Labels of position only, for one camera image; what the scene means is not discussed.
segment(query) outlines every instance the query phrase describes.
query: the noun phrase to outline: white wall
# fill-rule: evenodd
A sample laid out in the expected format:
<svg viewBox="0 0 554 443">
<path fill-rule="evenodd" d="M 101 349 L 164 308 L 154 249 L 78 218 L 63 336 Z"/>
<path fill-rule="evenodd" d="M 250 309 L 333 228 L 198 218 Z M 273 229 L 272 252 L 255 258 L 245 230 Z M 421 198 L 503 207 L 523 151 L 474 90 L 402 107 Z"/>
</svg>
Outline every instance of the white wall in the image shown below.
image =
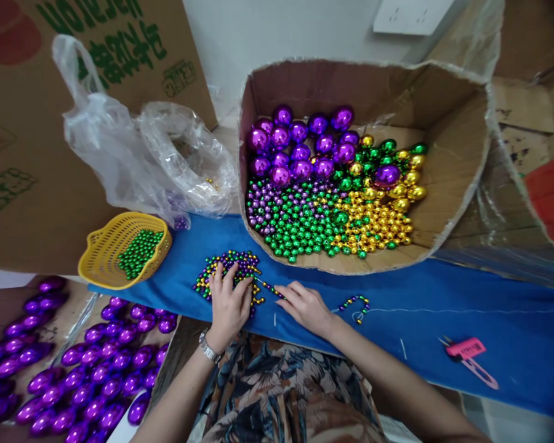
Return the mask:
<svg viewBox="0 0 554 443">
<path fill-rule="evenodd" d="M 469 0 L 455 0 L 433 36 L 374 34 L 380 0 L 184 0 L 221 119 L 246 75 L 291 57 L 419 62 Z"/>
</svg>

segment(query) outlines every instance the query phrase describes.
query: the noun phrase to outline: cardboard box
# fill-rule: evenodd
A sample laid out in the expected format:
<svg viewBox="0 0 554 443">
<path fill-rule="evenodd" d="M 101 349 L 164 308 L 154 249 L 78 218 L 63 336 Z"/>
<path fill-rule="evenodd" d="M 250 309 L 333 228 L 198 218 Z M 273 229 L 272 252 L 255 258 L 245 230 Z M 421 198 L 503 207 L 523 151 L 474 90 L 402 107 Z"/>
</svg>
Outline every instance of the cardboard box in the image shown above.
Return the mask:
<svg viewBox="0 0 554 443">
<path fill-rule="evenodd" d="M 435 256 L 554 287 L 554 243 L 521 178 L 554 158 L 554 0 L 471 2 L 430 58 L 486 76 L 496 110 L 480 187 Z"/>
<path fill-rule="evenodd" d="M 123 211 L 64 140 L 57 33 L 82 41 L 131 112 L 170 100 L 217 123 L 180 0 L 0 0 L 0 269 L 76 274 L 86 235 Z"/>
<path fill-rule="evenodd" d="M 280 62 L 253 71 L 244 87 L 239 123 L 239 174 L 246 192 L 248 162 L 246 134 L 259 116 L 271 115 L 276 105 L 287 103 L 298 119 L 341 104 L 355 109 L 360 134 L 375 142 L 393 137 L 399 147 L 419 141 L 430 149 L 419 184 L 427 198 L 409 212 L 413 219 L 413 244 L 379 250 L 365 260 L 326 253 L 298 256 L 295 266 L 318 268 L 334 274 L 370 274 L 418 263 L 445 241 L 464 212 L 477 186 L 488 152 L 485 86 L 472 76 L 436 63 L 416 66 L 368 65 L 307 60 Z M 392 114 L 383 126 L 376 122 Z M 250 235 L 269 255 L 271 250 L 246 222 L 244 198 L 241 214 Z"/>
</svg>

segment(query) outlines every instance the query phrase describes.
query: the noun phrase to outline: blue cloth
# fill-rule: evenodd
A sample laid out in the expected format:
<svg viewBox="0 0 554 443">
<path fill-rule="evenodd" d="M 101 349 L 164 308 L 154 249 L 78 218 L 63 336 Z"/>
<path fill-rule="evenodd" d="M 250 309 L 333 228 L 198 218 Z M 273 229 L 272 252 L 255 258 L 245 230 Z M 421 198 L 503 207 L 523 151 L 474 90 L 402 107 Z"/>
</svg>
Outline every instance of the blue cloth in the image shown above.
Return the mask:
<svg viewBox="0 0 554 443">
<path fill-rule="evenodd" d="M 362 307 L 358 302 L 353 305 L 356 309 L 339 314 L 426 380 L 554 417 L 553 289 L 438 260 L 383 274 L 335 276 L 272 260 L 250 238 L 239 216 L 192 220 L 190 231 L 175 234 L 168 256 L 152 278 L 120 292 L 91 289 L 211 321 L 211 304 L 191 288 L 206 265 L 205 258 L 229 249 L 251 250 L 260 258 L 264 281 L 298 280 L 320 291 L 330 309 L 352 295 L 368 297 L 375 310 L 367 313 L 362 325 L 351 319 Z M 257 307 L 245 329 L 338 354 L 272 303 L 276 299 L 272 293 L 262 290 L 260 296 L 267 302 Z M 497 380 L 499 390 L 452 362 L 438 341 L 443 335 L 454 341 L 478 337 L 487 351 L 475 360 Z"/>
</svg>

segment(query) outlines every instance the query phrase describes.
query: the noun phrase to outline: hand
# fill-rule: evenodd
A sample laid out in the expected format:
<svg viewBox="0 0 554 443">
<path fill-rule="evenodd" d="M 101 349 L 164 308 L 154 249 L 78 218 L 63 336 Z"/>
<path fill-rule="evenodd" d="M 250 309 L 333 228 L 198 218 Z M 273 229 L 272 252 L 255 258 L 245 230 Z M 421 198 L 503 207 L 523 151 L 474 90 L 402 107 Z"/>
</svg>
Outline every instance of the hand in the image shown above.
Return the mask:
<svg viewBox="0 0 554 443">
<path fill-rule="evenodd" d="M 328 340 L 329 333 L 337 316 L 328 310 L 320 293 L 294 281 L 287 286 L 275 286 L 287 300 L 276 303 L 285 309 L 295 321 L 319 337 Z"/>
<path fill-rule="evenodd" d="M 215 272 L 209 276 L 214 320 L 206 335 L 209 347 L 216 354 L 223 353 L 248 320 L 252 301 L 252 277 L 234 286 L 234 275 L 238 264 L 234 264 L 222 280 L 223 264 L 218 263 Z"/>
</svg>

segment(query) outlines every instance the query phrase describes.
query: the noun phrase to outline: plastic bag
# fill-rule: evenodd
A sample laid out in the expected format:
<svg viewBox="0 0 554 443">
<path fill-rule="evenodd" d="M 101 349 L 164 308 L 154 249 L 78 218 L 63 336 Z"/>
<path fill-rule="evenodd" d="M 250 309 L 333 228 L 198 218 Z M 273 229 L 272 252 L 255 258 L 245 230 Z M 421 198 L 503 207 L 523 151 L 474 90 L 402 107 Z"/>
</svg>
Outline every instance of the plastic bag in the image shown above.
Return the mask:
<svg viewBox="0 0 554 443">
<path fill-rule="evenodd" d="M 235 195 L 235 162 L 194 112 L 154 102 L 134 119 L 105 93 L 82 43 L 58 35 L 52 53 L 75 103 L 63 115 L 65 139 L 97 174 L 109 204 L 155 214 L 175 229 L 190 227 L 187 212 L 208 217 L 226 213 Z M 82 83 L 78 54 L 88 71 Z M 181 155 L 171 139 L 182 141 L 181 149 L 191 155 Z"/>
</svg>

